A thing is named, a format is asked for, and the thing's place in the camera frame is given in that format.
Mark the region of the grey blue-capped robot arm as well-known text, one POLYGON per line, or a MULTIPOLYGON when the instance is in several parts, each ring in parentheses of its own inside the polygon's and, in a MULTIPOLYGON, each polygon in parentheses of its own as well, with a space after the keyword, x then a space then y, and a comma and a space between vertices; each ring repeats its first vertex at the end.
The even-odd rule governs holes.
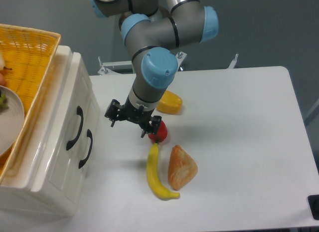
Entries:
POLYGON ((216 11, 200 0, 90 0, 97 16, 122 15, 119 28, 136 78, 124 104, 112 100, 105 117, 112 123, 129 121, 143 134, 158 132, 161 117, 153 115, 178 71, 173 49, 216 37, 216 11))

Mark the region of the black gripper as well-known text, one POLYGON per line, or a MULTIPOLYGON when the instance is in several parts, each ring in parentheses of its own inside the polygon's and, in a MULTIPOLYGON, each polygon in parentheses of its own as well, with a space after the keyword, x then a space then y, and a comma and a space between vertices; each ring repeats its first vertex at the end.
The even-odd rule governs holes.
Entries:
POLYGON ((114 127, 116 121, 123 121, 138 124, 142 128, 141 138, 146 134, 156 134, 160 128, 162 117, 152 116, 153 110, 144 111, 132 105, 129 98, 126 99, 124 105, 121 105, 118 100, 113 99, 108 106, 105 117, 111 121, 111 127, 114 127))

